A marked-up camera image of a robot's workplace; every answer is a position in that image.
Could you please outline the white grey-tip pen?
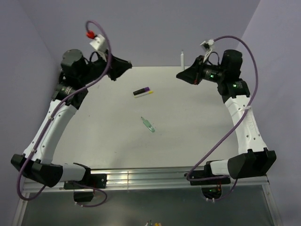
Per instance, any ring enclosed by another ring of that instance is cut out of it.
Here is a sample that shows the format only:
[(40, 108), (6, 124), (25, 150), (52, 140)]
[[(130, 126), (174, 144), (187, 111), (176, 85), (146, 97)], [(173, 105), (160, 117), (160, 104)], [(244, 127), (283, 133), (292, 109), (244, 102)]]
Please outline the white grey-tip pen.
[(185, 70), (185, 62), (184, 62), (184, 51), (183, 50), (181, 50), (180, 60), (181, 60), (181, 69), (182, 69), (182, 71), (184, 71)]

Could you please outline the black purple marker pen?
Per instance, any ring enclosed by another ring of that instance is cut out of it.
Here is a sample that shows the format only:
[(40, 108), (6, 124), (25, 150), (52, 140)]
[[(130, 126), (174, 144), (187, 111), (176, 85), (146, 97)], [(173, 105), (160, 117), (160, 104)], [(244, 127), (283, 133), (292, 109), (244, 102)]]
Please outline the black purple marker pen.
[(135, 95), (144, 93), (144, 90), (143, 90), (143, 89), (144, 89), (144, 88), (134, 91), (134, 92), (133, 92), (133, 95), (135, 96)]

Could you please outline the white yellow-tip pen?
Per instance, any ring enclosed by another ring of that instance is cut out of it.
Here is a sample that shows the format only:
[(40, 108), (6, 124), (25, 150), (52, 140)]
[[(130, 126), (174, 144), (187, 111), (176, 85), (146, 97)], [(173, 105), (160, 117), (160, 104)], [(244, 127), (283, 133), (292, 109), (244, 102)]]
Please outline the white yellow-tip pen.
[(149, 95), (148, 92), (144, 92), (144, 93), (135, 95), (134, 98), (140, 98), (140, 97), (143, 97), (143, 96), (146, 96), (146, 95)]

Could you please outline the green translucent marker pen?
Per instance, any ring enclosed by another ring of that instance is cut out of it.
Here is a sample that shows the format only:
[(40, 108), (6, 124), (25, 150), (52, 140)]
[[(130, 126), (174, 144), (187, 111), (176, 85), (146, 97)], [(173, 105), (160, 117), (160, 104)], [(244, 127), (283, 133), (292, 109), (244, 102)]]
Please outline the green translucent marker pen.
[(144, 117), (141, 117), (141, 119), (143, 121), (143, 124), (148, 128), (149, 131), (151, 131), (152, 133), (155, 132), (154, 127), (147, 119), (145, 119)]

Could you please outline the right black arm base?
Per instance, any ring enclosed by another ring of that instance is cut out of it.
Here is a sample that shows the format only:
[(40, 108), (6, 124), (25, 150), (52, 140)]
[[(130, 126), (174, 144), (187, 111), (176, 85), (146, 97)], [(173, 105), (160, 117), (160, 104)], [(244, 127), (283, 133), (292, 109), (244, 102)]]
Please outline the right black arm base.
[(189, 177), (191, 186), (200, 186), (206, 200), (216, 200), (222, 197), (222, 185), (231, 183), (230, 178), (214, 176), (209, 170), (195, 170)]

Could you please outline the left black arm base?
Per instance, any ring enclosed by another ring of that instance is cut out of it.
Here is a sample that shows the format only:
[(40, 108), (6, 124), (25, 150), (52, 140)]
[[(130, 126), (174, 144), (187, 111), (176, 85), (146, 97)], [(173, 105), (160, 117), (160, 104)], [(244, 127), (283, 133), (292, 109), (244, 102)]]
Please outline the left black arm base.
[[(64, 182), (64, 190), (74, 190), (73, 200), (76, 205), (86, 208), (97, 207), (107, 201), (108, 195), (103, 188), (106, 188), (107, 174), (91, 174), (86, 181)], [(97, 204), (90, 204), (96, 193), (103, 195), (103, 200)]]

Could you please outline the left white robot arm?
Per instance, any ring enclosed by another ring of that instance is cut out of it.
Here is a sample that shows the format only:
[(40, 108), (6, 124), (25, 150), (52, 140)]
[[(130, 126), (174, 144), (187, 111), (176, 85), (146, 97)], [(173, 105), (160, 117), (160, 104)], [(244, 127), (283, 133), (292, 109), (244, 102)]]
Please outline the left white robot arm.
[(59, 182), (75, 181), (86, 188), (92, 182), (91, 169), (79, 163), (53, 164), (57, 144), (71, 118), (79, 110), (88, 94), (87, 84), (108, 75), (115, 81), (132, 68), (129, 61), (113, 56), (108, 66), (99, 53), (97, 60), (86, 59), (78, 49), (63, 54), (61, 73), (52, 95), (48, 113), (36, 136), (23, 154), (14, 154), (11, 163), (19, 177), (25, 177), (44, 186), (54, 187)]

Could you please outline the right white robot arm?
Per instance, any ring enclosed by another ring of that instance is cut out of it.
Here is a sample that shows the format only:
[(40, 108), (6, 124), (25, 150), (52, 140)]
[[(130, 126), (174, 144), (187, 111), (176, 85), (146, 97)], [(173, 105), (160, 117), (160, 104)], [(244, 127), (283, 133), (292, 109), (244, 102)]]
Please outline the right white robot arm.
[(192, 85), (198, 85), (202, 80), (217, 84), (218, 93), (234, 125), (225, 137), (235, 132), (238, 140), (236, 156), (208, 161), (201, 171), (192, 168), (186, 176), (192, 183), (209, 185), (229, 178), (262, 177), (277, 159), (275, 151), (268, 149), (257, 127), (251, 108), (252, 96), (247, 83), (240, 78), (242, 63), (242, 53), (228, 49), (224, 51), (220, 64), (209, 65), (204, 56), (199, 56), (191, 67), (176, 75)]

